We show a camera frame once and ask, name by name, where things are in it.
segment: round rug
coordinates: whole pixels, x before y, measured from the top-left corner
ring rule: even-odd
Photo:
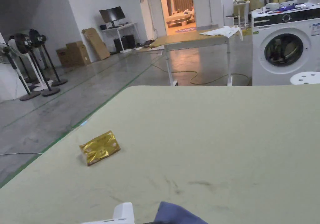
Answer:
[[[179,32],[191,32],[191,31],[196,31],[196,30],[197,30],[196,27],[189,27],[189,28],[184,28],[184,29],[178,30],[176,32],[177,33],[179,33]]]

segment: wooden tabletop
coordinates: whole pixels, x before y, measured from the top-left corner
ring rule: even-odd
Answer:
[[[79,224],[160,201],[208,223],[318,224],[320,85],[130,87],[0,189],[0,222]],[[79,145],[112,130],[91,167]]]
[[[155,47],[169,45],[169,44],[178,43],[178,42],[199,41],[199,40],[205,40],[205,39],[211,39],[211,38],[226,38],[224,36],[205,36],[200,34],[200,33],[212,31],[215,29],[218,29],[218,28],[212,28],[209,30],[202,30],[202,31],[196,31],[196,32],[179,33],[175,35],[159,37],[158,39],[155,40],[155,42],[151,43],[150,48],[155,48]]]

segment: gold foil packet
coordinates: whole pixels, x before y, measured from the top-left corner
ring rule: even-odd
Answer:
[[[112,131],[102,134],[79,147],[88,166],[120,151],[120,146]]]

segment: white cloth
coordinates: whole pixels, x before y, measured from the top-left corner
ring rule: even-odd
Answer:
[[[200,34],[201,35],[205,35],[205,36],[219,36],[219,35],[222,35],[222,36],[225,36],[227,38],[230,38],[234,34],[236,34],[237,32],[240,33],[240,39],[241,39],[241,41],[243,41],[242,30],[241,30],[240,27],[228,27],[228,26],[225,26],[225,27],[222,27],[222,28],[219,28],[219,29],[215,29],[215,30],[212,30],[212,31],[209,31],[209,32],[202,32]]]

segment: washing machine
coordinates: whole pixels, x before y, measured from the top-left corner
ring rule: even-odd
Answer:
[[[286,12],[252,12],[252,85],[290,85],[290,78],[320,71],[320,5]]]

